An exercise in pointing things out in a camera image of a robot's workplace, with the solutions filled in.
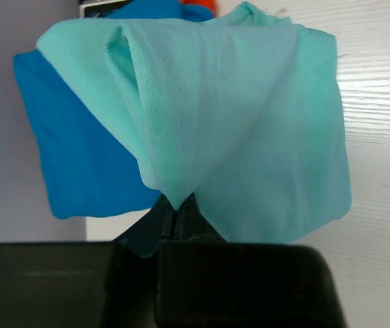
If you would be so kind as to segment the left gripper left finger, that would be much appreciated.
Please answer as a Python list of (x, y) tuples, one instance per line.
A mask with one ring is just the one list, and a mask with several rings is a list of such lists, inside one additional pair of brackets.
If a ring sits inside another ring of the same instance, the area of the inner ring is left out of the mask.
[(109, 242), (0, 243), (0, 327), (154, 327), (154, 252), (173, 209)]

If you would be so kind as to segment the teal t shirt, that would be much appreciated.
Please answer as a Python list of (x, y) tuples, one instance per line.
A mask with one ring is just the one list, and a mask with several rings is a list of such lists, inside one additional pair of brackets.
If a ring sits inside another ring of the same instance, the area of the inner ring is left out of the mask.
[(174, 209), (288, 243), (352, 204), (334, 35), (243, 2), (200, 23), (82, 18), (37, 48)]

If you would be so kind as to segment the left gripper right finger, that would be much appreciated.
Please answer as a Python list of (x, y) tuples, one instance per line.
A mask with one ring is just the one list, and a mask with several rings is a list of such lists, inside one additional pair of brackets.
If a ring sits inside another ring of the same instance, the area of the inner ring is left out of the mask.
[(228, 243), (194, 197), (157, 253), (159, 327), (345, 327), (331, 270), (303, 245)]

